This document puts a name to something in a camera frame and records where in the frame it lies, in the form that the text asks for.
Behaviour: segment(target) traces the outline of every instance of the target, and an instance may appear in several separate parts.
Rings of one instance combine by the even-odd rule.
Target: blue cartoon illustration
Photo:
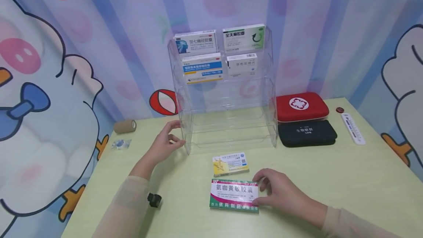
[[[395,120],[405,141],[398,144],[386,133],[382,133],[382,138],[415,172],[423,166],[423,137],[420,129],[423,118],[422,76],[423,25],[418,24],[404,33],[396,47],[395,56],[382,69],[382,78],[387,88],[398,100]]]
[[[0,7],[0,237],[8,237],[18,218],[58,199],[65,221],[84,190],[73,187],[108,136],[98,139],[103,85],[90,63],[66,54],[57,30],[14,0]]]
[[[188,44],[184,40],[177,40],[176,46],[178,46],[178,51],[180,54],[186,54],[188,49]]]

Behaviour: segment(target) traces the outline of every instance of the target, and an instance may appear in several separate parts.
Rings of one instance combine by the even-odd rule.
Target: clear plastic shelf
[[[222,39],[217,45],[223,59]],[[255,77],[228,79],[188,85],[183,76],[176,44],[168,43],[178,115],[188,154],[242,151],[275,147],[278,136],[275,81],[272,77],[272,32],[266,28],[265,47],[255,52]]]

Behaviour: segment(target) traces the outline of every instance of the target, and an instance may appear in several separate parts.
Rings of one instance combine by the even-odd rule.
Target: cartoon backdrop
[[[178,32],[267,24],[277,94],[346,96],[423,180],[422,15],[423,0],[0,0],[0,237],[58,237],[112,123],[176,114]]]

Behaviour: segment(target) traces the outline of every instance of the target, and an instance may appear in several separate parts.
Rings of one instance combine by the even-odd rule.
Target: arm
[[[137,237],[147,212],[148,181],[156,165],[185,144],[172,129],[181,127],[179,121],[166,124],[147,153],[136,163],[120,186],[111,204],[101,218],[93,237]]]
[[[328,238],[399,238],[344,209],[328,207],[322,228]]]
[[[255,205],[268,205],[297,216],[318,229],[328,238],[398,238],[376,225],[348,212],[334,209],[309,198],[286,176],[273,169],[262,169],[253,181],[262,180],[260,190],[271,191],[266,197],[253,201]]]

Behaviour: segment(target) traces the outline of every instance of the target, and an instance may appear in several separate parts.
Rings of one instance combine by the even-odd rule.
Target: beige sleeve
[[[147,212],[148,180],[128,176],[95,230],[93,237],[138,237]]]
[[[345,209],[328,207],[322,228],[327,238],[399,238]]]

